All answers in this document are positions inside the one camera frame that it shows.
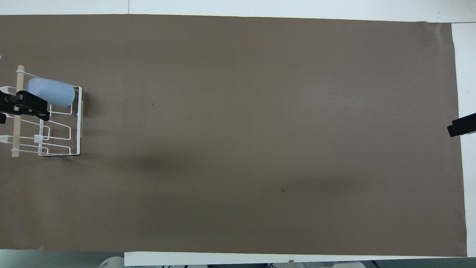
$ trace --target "white table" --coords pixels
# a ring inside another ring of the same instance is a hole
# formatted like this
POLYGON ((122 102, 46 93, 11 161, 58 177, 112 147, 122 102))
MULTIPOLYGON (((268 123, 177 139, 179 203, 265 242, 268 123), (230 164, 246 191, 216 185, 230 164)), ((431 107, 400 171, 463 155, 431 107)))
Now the white table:
MULTIPOLYGON (((0 15, 174 14, 453 23, 459 115, 476 112, 476 0, 0 0, 0 15)), ((476 134, 461 137, 467 252, 476 257, 476 134)), ((125 265, 279 263, 425 256, 126 252, 125 265)))

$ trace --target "brown paper sheet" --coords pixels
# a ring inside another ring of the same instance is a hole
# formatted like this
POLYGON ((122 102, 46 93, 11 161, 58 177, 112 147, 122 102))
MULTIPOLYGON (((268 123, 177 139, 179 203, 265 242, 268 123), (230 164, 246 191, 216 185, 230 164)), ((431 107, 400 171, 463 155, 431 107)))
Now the brown paper sheet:
POLYGON ((0 54, 85 91, 81 156, 0 144, 1 248, 466 256, 450 24, 1 16, 0 54))

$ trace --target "light blue cylinder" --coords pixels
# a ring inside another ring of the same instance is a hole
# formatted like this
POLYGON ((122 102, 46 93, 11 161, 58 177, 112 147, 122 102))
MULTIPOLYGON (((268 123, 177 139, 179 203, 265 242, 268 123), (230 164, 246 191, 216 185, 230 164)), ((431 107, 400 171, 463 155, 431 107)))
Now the light blue cylinder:
POLYGON ((30 79, 25 90, 47 101, 48 104, 61 108, 70 106, 75 95, 72 85, 45 78, 30 79))

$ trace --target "black clamp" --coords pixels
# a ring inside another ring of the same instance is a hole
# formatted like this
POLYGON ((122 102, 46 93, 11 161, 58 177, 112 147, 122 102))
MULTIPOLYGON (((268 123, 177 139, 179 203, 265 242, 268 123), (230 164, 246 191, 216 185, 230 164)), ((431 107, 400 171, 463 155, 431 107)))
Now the black clamp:
POLYGON ((18 91, 16 95, 0 91, 0 112, 3 112, 0 113, 0 124, 5 124, 7 119, 4 113, 33 115, 44 121, 50 119, 48 102, 25 90, 18 91))
POLYGON ((451 137, 476 132, 476 113, 451 121, 448 132, 451 137))

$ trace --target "wooden dowel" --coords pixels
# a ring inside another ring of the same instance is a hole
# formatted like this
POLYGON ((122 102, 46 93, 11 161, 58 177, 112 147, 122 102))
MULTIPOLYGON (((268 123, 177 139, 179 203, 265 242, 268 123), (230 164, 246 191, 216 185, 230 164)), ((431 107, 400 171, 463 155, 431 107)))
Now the wooden dowel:
MULTIPOLYGON (((18 65, 18 71, 25 71, 25 66, 18 65)), ((24 75, 22 72, 17 73, 17 92, 23 90, 23 78, 24 75)), ((15 115, 13 120, 13 145, 12 150, 20 149, 20 127, 21 127, 21 115, 15 115)), ((11 152, 11 157, 19 157, 20 152, 13 151, 11 152)))

